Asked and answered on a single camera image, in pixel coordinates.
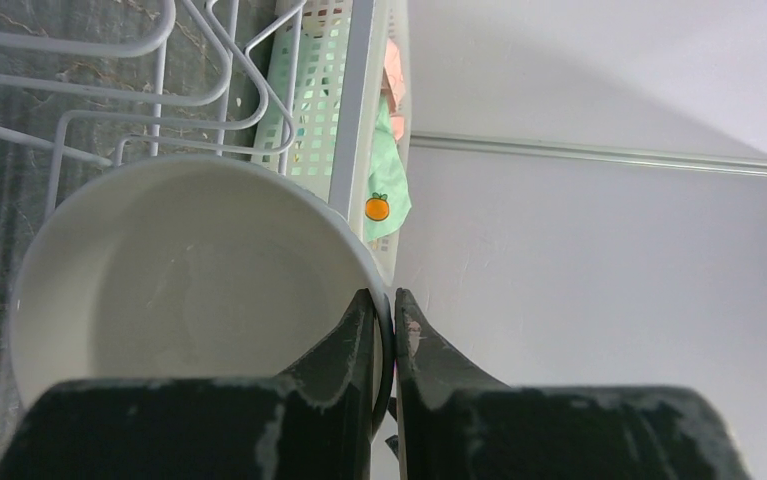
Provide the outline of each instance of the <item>wire rack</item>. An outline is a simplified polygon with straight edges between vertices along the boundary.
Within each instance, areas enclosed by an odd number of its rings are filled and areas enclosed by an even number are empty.
[[[251,24],[266,26],[238,40],[252,3],[268,12]],[[269,154],[285,165],[295,82],[278,94],[261,70],[267,62],[258,67],[252,57],[267,58],[283,32],[297,64],[305,1],[290,3],[275,18],[273,0],[0,0],[0,452],[21,414],[4,326],[9,285],[35,231],[85,181],[145,155]],[[47,12],[67,14],[51,26]],[[108,26],[103,34],[93,30],[99,24]],[[181,55],[203,74],[181,75]],[[283,141],[246,146],[269,105],[283,120]],[[49,162],[36,157],[45,151]]]
[[[286,152],[292,145],[296,135],[296,129],[292,122],[291,113],[295,81],[294,78],[291,78],[288,82],[288,89],[284,93],[286,101],[282,101],[265,80],[262,72],[256,67],[250,57],[250,53],[253,48],[260,45],[264,39],[274,34],[278,29],[285,28],[292,30],[294,33],[294,42],[290,54],[292,59],[292,67],[290,68],[290,71],[294,72],[294,70],[296,70],[298,58],[301,15],[306,0],[297,0],[285,13],[280,15],[273,23],[271,23],[271,25],[254,36],[242,48],[236,45],[236,23],[239,15],[239,0],[229,0],[230,14],[227,22],[228,27],[226,29],[214,12],[214,7],[218,0],[207,0],[203,5],[203,8],[196,6],[192,0],[180,1],[185,10],[194,20],[197,28],[218,54],[219,80],[208,91],[199,95],[164,94],[168,37],[174,30],[175,25],[177,25],[177,8],[174,0],[162,0],[160,2],[160,11],[156,14],[157,21],[154,28],[147,35],[124,44],[111,45],[105,43],[54,39],[46,36],[39,37],[0,32],[1,47],[102,58],[133,58],[152,54],[154,52],[156,55],[156,66],[153,72],[153,92],[121,90],[93,85],[67,83],[58,80],[0,74],[0,85],[4,86],[72,94],[84,97],[101,97],[129,102],[149,103],[153,105],[152,115],[149,116],[92,110],[68,111],[60,118],[56,128],[55,137],[52,141],[0,127],[1,140],[52,151],[50,180],[45,206],[46,217],[50,216],[56,208],[63,157],[68,156],[78,161],[92,162],[101,167],[119,166],[123,161],[125,147],[128,143],[133,142],[149,142],[151,156],[157,155],[160,144],[212,150],[217,155],[222,155],[225,151],[256,155],[278,154],[282,159],[280,161],[280,164],[282,165],[280,173],[285,174]],[[259,94],[259,105],[255,112],[247,118],[228,121],[229,89],[231,72],[234,68],[234,60],[238,62],[238,64],[235,65],[235,68],[239,68],[253,81],[257,93]],[[215,120],[179,118],[163,116],[162,114],[163,106],[199,107],[211,104],[215,101],[218,102],[218,112]],[[256,125],[265,115],[269,101],[273,102],[283,118],[283,142],[272,148],[225,145],[225,132],[228,130],[251,128]],[[123,135],[116,142],[112,158],[109,159],[90,152],[70,148],[65,145],[69,125],[80,119],[141,123],[149,125],[150,131],[148,134],[131,133]],[[216,131],[216,139],[214,142],[204,142],[185,138],[166,137],[160,135],[161,126],[178,127],[181,129],[212,129]]]

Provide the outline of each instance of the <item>white plastic basket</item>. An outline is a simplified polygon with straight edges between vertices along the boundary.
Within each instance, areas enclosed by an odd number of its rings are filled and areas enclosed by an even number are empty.
[[[351,0],[309,0],[304,7],[302,39],[298,54],[298,71],[294,97],[293,117],[298,131],[297,138],[288,152],[286,175],[310,190],[322,200],[330,200],[331,177],[339,130],[340,113],[345,108],[361,108],[362,120],[358,136],[370,139],[377,116],[379,87],[366,89],[363,105],[342,105],[342,86],[350,33]],[[409,39],[406,0],[378,0],[375,8],[386,8],[388,14],[382,19],[388,28],[372,29],[368,71],[370,84],[382,81],[383,54],[387,37],[398,46],[403,63],[407,93],[398,112],[406,122],[405,134],[399,141],[398,150],[406,165],[411,120],[409,82]],[[290,75],[289,52],[291,46],[290,27],[284,27],[275,37],[268,81],[277,92],[286,91]],[[282,119],[276,111],[269,110],[259,125],[255,147],[269,148],[282,141]],[[362,154],[349,159],[355,162],[352,197],[363,199],[352,201],[348,223],[354,232],[365,241],[363,234],[364,199],[368,190],[368,165],[370,149],[359,149]],[[273,171],[278,171],[278,155],[254,156],[252,162]],[[398,232],[367,243],[374,254],[380,273],[387,284],[394,277],[397,258]]]

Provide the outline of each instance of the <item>green cloth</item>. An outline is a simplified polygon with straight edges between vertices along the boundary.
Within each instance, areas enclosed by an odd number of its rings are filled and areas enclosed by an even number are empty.
[[[407,172],[398,155],[398,144],[389,118],[389,103],[385,96],[380,97],[374,127],[365,207],[366,242],[385,237],[401,228],[412,207],[407,188]]]

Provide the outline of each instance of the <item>white bowl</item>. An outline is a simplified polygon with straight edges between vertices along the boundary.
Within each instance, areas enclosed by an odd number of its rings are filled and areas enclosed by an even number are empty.
[[[311,193],[217,156],[143,160],[69,197],[24,257],[18,392],[30,405],[69,379],[274,375],[361,288],[384,311],[368,250]]]

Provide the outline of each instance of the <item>pink cloth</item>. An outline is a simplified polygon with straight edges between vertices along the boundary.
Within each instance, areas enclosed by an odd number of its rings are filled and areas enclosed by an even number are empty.
[[[407,85],[404,81],[404,70],[401,65],[401,51],[392,39],[386,43],[386,59],[383,63],[383,86],[382,91],[389,101],[390,120],[392,133],[395,141],[404,136],[406,122],[403,115],[398,113],[398,107],[407,93]]]

